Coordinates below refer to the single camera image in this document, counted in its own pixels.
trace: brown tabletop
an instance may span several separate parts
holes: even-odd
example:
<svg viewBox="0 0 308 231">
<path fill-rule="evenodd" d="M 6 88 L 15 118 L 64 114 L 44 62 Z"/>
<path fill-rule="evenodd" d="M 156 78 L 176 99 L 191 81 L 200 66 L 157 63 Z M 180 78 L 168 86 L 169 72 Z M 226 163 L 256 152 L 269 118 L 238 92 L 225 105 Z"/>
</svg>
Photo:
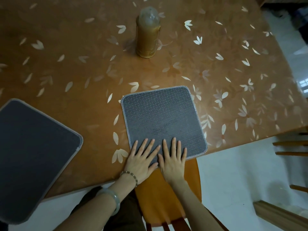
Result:
<svg viewBox="0 0 308 231">
<path fill-rule="evenodd" d="M 306 100 L 255 0 L 0 4 L 0 105 L 19 98 L 84 138 L 47 197 L 119 176 L 129 152 L 119 100 L 130 92 L 187 86 L 208 153 L 307 124 Z M 161 32 L 156 55 L 143 59 L 135 20 L 147 6 Z"/>
</svg>

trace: golden bottle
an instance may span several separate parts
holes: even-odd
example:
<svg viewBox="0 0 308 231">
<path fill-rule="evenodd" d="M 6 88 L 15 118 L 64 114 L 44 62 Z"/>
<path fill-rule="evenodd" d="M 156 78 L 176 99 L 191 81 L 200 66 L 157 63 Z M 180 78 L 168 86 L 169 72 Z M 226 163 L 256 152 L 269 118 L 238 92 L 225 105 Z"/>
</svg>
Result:
<svg viewBox="0 0 308 231">
<path fill-rule="evenodd" d="M 151 58 L 156 52 L 160 32 L 157 10 L 150 6 L 142 9 L 136 24 L 136 53 L 143 58 Z"/>
</svg>

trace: hand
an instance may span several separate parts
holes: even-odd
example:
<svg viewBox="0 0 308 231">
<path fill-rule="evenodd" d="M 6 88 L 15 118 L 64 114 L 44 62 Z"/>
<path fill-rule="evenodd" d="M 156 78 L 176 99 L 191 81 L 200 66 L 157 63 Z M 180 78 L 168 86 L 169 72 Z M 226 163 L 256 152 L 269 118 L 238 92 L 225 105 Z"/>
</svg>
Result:
<svg viewBox="0 0 308 231">
<path fill-rule="evenodd" d="M 181 141 L 177 142 L 177 149 L 175 145 L 176 138 L 173 138 L 170 157 L 166 140 L 163 140 L 165 161 L 161 154 L 158 155 L 161 173 L 163 174 L 167 183 L 169 183 L 171 186 L 179 181 L 184 180 L 184 168 L 187 156 L 187 148 L 184 148 L 184 153 L 181 160 Z"/>
<path fill-rule="evenodd" d="M 138 180 L 138 184 L 140 184 L 141 182 L 146 180 L 158 165 L 158 163 L 154 163 L 154 164 L 151 165 L 151 167 L 149 167 L 151 161 L 157 155 L 157 153 L 160 149 L 160 145 L 158 145 L 155 148 L 155 150 L 150 154 L 150 151 L 153 147 L 155 139 L 151 140 L 149 146 L 144 151 L 144 148 L 145 148 L 145 145 L 147 144 L 147 142 L 148 142 L 148 139 L 145 139 L 143 141 L 138 153 L 135 155 L 138 140 L 135 141 L 133 148 L 132 148 L 132 151 L 131 151 L 131 154 L 129 155 L 129 157 L 127 159 L 126 166 L 124 168 L 124 171 L 132 172 L 136 176 L 136 178 Z"/>
</svg>

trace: forearm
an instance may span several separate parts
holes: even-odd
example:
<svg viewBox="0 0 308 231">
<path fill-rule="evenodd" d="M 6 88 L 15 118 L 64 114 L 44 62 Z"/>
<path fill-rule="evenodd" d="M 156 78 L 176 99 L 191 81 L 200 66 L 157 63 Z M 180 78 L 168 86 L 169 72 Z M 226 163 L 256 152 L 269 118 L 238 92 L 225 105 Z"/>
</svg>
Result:
<svg viewBox="0 0 308 231">
<path fill-rule="evenodd" d="M 135 185 L 135 179 L 124 174 L 109 189 L 122 201 Z M 115 209 L 114 198 L 109 194 L 100 194 L 69 216 L 55 231 L 101 231 Z"/>
<path fill-rule="evenodd" d="M 177 198 L 181 202 L 192 231 L 222 231 L 223 229 L 202 205 L 191 191 L 188 183 L 181 180 L 171 185 Z"/>
</svg>

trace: gray mat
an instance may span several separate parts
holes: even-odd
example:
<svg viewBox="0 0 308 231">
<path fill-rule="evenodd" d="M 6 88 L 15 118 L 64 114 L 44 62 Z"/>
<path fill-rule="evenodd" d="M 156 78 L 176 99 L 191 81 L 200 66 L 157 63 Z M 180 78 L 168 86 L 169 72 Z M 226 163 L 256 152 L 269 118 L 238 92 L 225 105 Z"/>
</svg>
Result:
<svg viewBox="0 0 308 231">
<path fill-rule="evenodd" d="M 25 102 L 0 109 L 0 220 L 26 221 L 79 151 L 80 134 Z"/>
<path fill-rule="evenodd" d="M 154 147 L 166 139 L 170 148 L 172 138 L 176 137 L 181 140 L 182 153 L 187 147 L 188 159 L 207 151 L 208 146 L 187 87 L 128 94 L 122 98 L 121 105 L 130 148 L 136 140 L 139 148 L 145 138 L 155 139 Z"/>
</svg>

